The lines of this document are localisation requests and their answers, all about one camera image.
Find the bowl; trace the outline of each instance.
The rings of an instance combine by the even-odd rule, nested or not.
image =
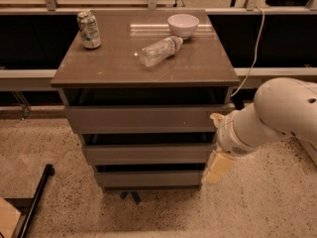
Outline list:
[[[181,37],[183,40],[191,37],[199,24],[199,20],[189,14],[175,14],[167,19],[169,29],[175,36]]]

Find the terrazzo floor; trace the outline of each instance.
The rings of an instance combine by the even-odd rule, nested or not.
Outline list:
[[[317,167],[295,139],[266,144],[200,190],[104,193],[61,109],[0,107],[0,195],[32,197],[53,164],[29,236],[317,237]]]

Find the plastic bottle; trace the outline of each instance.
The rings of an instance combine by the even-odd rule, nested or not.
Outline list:
[[[170,36],[143,48],[139,54],[142,64],[153,66],[175,55],[182,45],[182,38]]]

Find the can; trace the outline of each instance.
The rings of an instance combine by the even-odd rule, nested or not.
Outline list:
[[[77,15],[80,38],[88,49],[96,49],[101,45],[96,17],[91,12],[80,12]]]

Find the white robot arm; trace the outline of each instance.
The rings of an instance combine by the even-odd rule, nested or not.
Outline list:
[[[217,145],[243,155],[260,145],[296,137],[317,142],[317,84],[275,78],[257,91],[254,103],[225,116],[217,130]]]

